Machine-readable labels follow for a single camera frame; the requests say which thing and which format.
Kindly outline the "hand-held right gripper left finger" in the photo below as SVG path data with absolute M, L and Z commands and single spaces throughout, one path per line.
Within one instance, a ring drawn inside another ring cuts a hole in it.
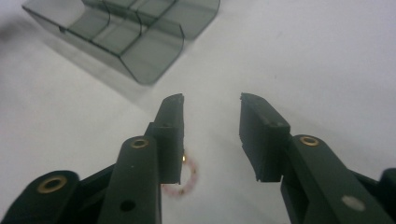
M 184 96 L 174 94 L 163 99 L 156 118 L 145 135 L 157 142 L 159 176 L 161 184 L 180 182 L 184 155 Z

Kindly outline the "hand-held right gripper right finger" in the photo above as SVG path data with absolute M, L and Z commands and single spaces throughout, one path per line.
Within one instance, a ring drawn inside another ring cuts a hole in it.
M 239 136 L 256 179 L 279 182 L 281 151 L 290 139 L 290 125 L 262 97 L 244 92 L 240 99 Z

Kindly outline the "clear grey compartment box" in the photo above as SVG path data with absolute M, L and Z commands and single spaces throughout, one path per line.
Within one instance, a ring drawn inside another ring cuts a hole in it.
M 155 83 L 218 14 L 220 0 L 27 0 L 47 32 L 142 85 Z

